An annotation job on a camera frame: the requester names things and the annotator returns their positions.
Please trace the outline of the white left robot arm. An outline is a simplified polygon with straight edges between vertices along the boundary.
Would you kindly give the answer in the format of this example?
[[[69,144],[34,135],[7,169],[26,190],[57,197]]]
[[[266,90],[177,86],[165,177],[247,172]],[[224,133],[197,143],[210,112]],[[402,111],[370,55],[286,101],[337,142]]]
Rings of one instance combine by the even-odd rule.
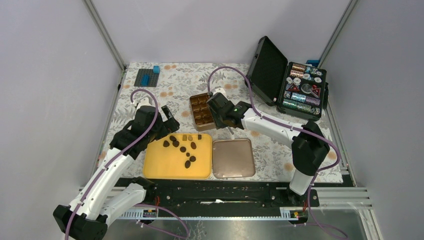
[[[69,205],[59,204],[55,208],[53,217],[66,239],[101,240],[124,212],[139,203],[148,206],[154,202],[154,184],[144,177],[132,178],[126,189],[111,199],[108,194],[123,171],[150,143],[180,128],[167,105],[161,109],[166,119],[154,106],[139,106],[134,119],[114,135],[106,158],[78,196]]]

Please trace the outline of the white handled metal tongs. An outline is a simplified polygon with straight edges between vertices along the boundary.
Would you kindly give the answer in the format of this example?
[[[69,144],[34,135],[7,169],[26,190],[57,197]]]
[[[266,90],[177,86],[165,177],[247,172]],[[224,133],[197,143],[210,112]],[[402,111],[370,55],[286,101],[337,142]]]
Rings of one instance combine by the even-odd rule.
[[[232,128],[230,126],[227,126],[226,129],[229,131],[229,133],[231,135],[234,135],[235,134],[234,131],[232,130]]]

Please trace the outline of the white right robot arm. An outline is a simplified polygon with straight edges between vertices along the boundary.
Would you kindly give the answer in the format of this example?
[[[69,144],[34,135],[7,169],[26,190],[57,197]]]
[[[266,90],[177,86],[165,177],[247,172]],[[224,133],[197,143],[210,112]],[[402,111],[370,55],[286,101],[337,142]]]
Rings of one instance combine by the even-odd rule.
[[[289,123],[260,112],[244,101],[233,104],[221,92],[213,94],[206,104],[219,128],[255,131],[291,149],[295,172],[286,198],[293,206],[301,205],[307,199],[306,192],[330,151],[330,145],[319,126],[313,121],[306,124]]]

